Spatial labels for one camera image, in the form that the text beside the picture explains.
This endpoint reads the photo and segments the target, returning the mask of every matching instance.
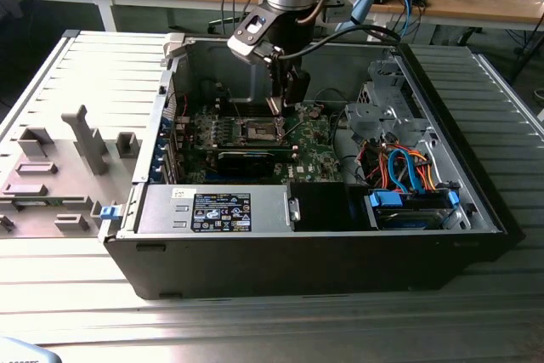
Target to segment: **sticker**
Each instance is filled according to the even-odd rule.
[[[172,189],[173,199],[192,199],[196,193],[196,189],[185,189],[183,187],[174,187]]]
[[[245,232],[252,230],[252,204],[249,193],[193,193],[195,232]]]

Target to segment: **motherboard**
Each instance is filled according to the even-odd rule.
[[[302,105],[285,117],[259,116],[267,107],[247,112],[243,104],[223,106],[202,106],[178,118],[181,183],[342,181],[331,118],[321,106]]]

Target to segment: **blue cable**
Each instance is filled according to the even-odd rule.
[[[397,179],[397,177],[394,175],[394,159],[398,155],[404,155],[406,158],[406,166],[408,167],[408,176],[410,176],[410,183],[412,187],[417,190],[418,193],[424,194],[425,189],[423,189],[422,184],[419,182],[419,179],[416,176],[416,166],[414,165],[414,161],[411,158],[411,156],[402,149],[395,149],[393,152],[389,154],[389,160],[388,160],[388,171],[389,171],[389,177],[395,183],[397,186],[399,186],[403,193],[409,193],[406,186],[404,186],[400,181]]]
[[[408,2],[408,0],[405,0],[405,5],[406,5],[406,21],[405,21],[405,26],[402,29],[402,34],[400,35],[401,37],[405,36],[406,29],[408,28],[408,25],[410,24],[410,2]]]

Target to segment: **warning label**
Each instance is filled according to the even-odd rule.
[[[251,231],[250,194],[195,194],[191,229],[198,233]]]

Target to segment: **green circuit board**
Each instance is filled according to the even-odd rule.
[[[304,105],[289,117],[218,116],[207,107],[190,117],[189,143],[182,149],[187,184],[287,181],[342,181],[339,163],[329,144],[329,116],[320,107]],[[214,162],[221,151],[267,152],[275,159],[274,172],[265,178],[221,178]]]

